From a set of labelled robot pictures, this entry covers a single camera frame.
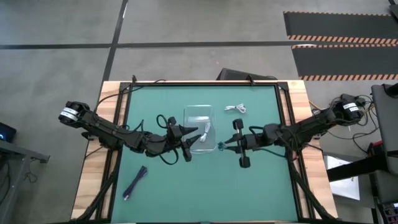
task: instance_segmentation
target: black floor mat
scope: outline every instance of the black floor mat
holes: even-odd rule
[[[398,80],[395,44],[292,46],[302,80]]]
[[[291,40],[398,44],[398,21],[390,15],[288,11],[284,17]]]

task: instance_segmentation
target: white paper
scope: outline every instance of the white paper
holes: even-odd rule
[[[327,169],[349,164],[350,162],[326,156]],[[335,195],[359,200],[358,177],[330,182],[331,192]]]

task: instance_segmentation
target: desk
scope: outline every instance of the desk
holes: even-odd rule
[[[194,81],[197,83],[204,82],[215,82],[215,81]],[[237,83],[242,81],[218,81],[219,83]],[[293,106],[293,111],[295,115],[295,120],[300,121],[311,116],[310,105],[308,103],[307,92],[305,91],[305,85],[303,81],[276,81],[276,82],[287,82],[290,90],[290,98]],[[120,82],[105,82],[101,91],[100,98],[118,93]],[[122,124],[124,111],[126,107],[127,96],[122,98],[121,112],[119,124]],[[282,100],[284,108],[286,108],[286,102]],[[104,101],[98,107],[97,113],[105,119],[113,120],[114,112],[116,107],[116,97],[110,98]],[[286,122],[289,124],[288,112],[284,110]],[[319,145],[318,141],[312,141],[311,144]],[[94,151],[99,147],[98,142],[90,142],[88,145],[87,153]],[[106,157],[106,150],[96,152],[91,155],[84,163],[83,170],[81,173],[80,183],[78,191],[76,194],[75,204],[73,207],[72,218],[76,218],[81,215],[86,207],[94,199],[95,195],[98,193],[101,185],[101,179],[104,171],[104,162]],[[111,167],[114,165],[114,160],[116,155],[113,156],[113,162]],[[323,163],[322,153],[316,149],[310,147],[303,150],[303,159],[305,163],[305,168],[307,171],[308,182],[310,188],[320,203],[326,208],[326,210],[333,216],[337,217],[337,212],[335,204],[333,201],[333,196],[331,194],[329,181],[326,174],[325,165]],[[302,192],[300,193],[300,201],[303,208],[303,216],[308,216],[307,206],[305,203],[305,197]],[[110,190],[104,200],[103,216],[107,215],[109,206],[109,195]]]

